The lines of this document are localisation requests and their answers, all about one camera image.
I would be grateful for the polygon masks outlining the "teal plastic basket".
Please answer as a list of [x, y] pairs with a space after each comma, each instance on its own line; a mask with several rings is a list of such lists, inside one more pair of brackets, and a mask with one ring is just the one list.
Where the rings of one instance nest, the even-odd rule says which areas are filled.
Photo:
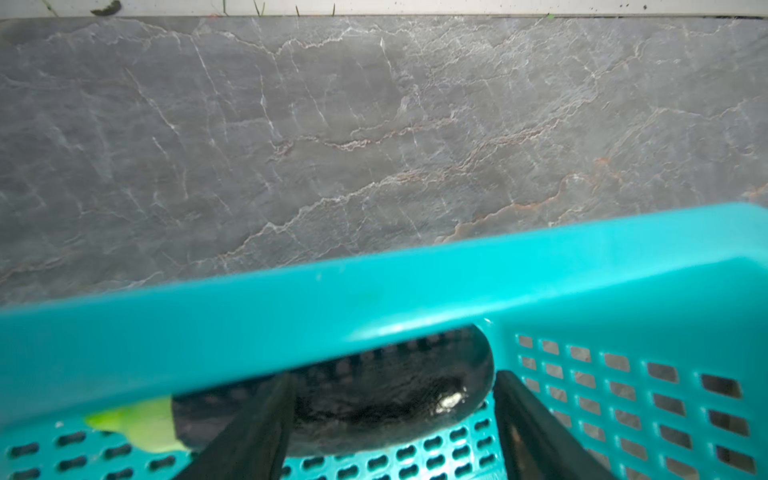
[[744, 203], [5, 308], [1, 475], [170, 479], [190, 453], [84, 417], [466, 325], [616, 477], [766, 477]]

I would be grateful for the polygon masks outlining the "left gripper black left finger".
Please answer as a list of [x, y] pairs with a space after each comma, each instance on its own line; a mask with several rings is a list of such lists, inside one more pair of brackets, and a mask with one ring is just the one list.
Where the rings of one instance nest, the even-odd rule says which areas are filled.
[[296, 388], [283, 373], [257, 389], [177, 480], [279, 479], [294, 426]]

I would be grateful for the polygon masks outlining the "dark toy eggplant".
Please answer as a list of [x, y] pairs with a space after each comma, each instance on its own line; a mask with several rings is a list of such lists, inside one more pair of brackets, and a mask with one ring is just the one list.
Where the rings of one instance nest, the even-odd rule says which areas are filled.
[[[490, 343], [475, 326], [296, 368], [288, 454], [343, 456], [418, 440], [473, 414], [494, 375]], [[90, 414], [85, 423], [146, 452], [199, 452], [267, 381], [146, 400]]]

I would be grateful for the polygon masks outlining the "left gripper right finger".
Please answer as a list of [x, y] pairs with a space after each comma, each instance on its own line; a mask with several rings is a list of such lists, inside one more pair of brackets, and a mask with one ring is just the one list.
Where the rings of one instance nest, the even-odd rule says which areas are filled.
[[542, 479], [612, 479], [591, 455], [511, 371], [496, 373], [494, 416], [506, 475], [520, 479], [515, 452], [519, 438]]

